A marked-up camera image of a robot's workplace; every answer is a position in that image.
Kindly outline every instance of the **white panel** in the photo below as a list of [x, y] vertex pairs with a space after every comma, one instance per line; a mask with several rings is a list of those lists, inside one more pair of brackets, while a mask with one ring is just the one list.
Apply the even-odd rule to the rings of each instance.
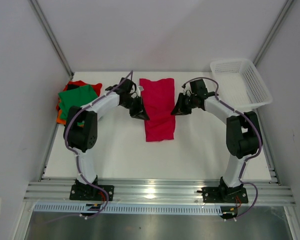
[[300, 212], [300, 0], [258, 68], [273, 96], [261, 108], [275, 167]]
[[38, 177], [67, 75], [26, 0], [0, 0], [0, 240]]
[[73, 71], [209, 71], [257, 55], [285, 0], [40, 0]]
[[[102, 90], [117, 84], [127, 72], [76, 72], [73, 80], [103, 83]], [[181, 85], [195, 77], [211, 77], [209, 72], [134, 72], [139, 78], [157, 81], [174, 78], [175, 101]], [[207, 84], [209, 90], [215, 88]], [[45, 177], [75, 178], [74, 154], [67, 150], [63, 138], [64, 126], [59, 125], [51, 150]], [[225, 173], [229, 151], [226, 147], [226, 125], [212, 114], [194, 109], [191, 115], [176, 116], [174, 140], [146, 142], [143, 120], [131, 118], [129, 110], [119, 106], [98, 121], [98, 137], [92, 149], [95, 170], [99, 178], [219, 180]], [[252, 159], [244, 180], [270, 181], [262, 154]]]

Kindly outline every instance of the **perforated metal strip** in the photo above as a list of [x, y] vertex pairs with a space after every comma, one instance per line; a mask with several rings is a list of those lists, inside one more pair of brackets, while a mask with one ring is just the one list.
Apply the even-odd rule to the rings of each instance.
[[[35, 212], [95, 213], [85, 203], [38, 202]], [[103, 211], [107, 214], [165, 214], [165, 215], [221, 215], [220, 206], [184, 206], [150, 204], [111, 204]]]

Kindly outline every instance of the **red cloth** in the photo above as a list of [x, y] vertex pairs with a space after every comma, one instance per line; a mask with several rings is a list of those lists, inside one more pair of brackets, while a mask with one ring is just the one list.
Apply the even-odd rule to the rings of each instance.
[[171, 115], [175, 107], [175, 80], [165, 78], [150, 81], [140, 78], [144, 107], [150, 120], [144, 121], [145, 141], [159, 142], [173, 140], [176, 117]]
[[[79, 80], [79, 81], [69, 81], [67, 83], [67, 85], [65, 85], [64, 89], [62, 90], [62, 92], [67, 91], [69, 85], [75, 85], [77, 87], [81, 87], [81, 86], [87, 85], [87, 83], [85, 83], [84, 81], [81, 81], [81, 80]], [[102, 88], [102, 83], [97, 83], [96, 85], [91, 85], [91, 87], [93, 88], [93, 90], [95, 91], [95, 93], [99, 97], [100, 96], [100, 92], [101, 92], [101, 88]], [[56, 105], [55, 108], [56, 108], [57, 111], [60, 110], [60, 108], [59, 108], [59, 102], [58, 102], [58, 104]]]

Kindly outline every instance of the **folded red fabric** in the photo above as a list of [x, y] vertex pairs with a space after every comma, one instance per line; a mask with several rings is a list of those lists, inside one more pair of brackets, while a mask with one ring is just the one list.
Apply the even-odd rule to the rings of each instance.
[[173, 140], [176, 117], [171, 115], [175, 107], [175, 80], [165, 78], [150, 81], [140, 78], [143, 104], [150, 120], [144, 121], [145, 141]]

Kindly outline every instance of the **robotic arm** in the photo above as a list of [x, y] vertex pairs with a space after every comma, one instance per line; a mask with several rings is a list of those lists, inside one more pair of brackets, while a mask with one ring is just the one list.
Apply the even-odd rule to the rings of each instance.
[[[237, 114], [222, 104], [215, 96], [215, 92], [208, 92], [203, 79], [190, 82], [190, 89], [179, 93], [172, 115], [188, 115], [192, 109], [200, 108], [207, 111], [226, 124], [226, 146], [230, 152], [227, 169], [220, 179], [218, 187], [203, 187], [204, 203], [236, 203], [238, 197], [242, 203], [248, 203], [246, 189], [241, 181], [246, 160], [259, 149], [259, 139], [246, 118]], [[255, 112], [245, 112], [244, 115], [257, 129], [260, 127]]]
[[[101, 200], [99, 191], [90, 186], [93, 184], [98, 186], [98, 177], [94, 168], [94, 157], [91, 149], [98, 136], [98, 120], [109, 110], [123, 106], [129, 109], [132, 118], [149, 120], [146, 113], [143, 101], [141, 98], [142, 87], [127, 78], [122, 78], [119, 85], [110, 86], [105, 89], [110, 91], [104, 96], [101, 96], [99, 101], [92, 101], [81, 107], [73, 106], [70, 108], [63, 137], [67, 137], [67, 143], [78, 156], [78, 170], [81, 170], [76, 178], [75, 184], [71, 188], [70, 200]], [[79, 126], [79, 123], [84, 122], [84, 126]], [[99, 186], [109, 193], [109, 200], [112, 200], [114, 186], [103, 185]]]

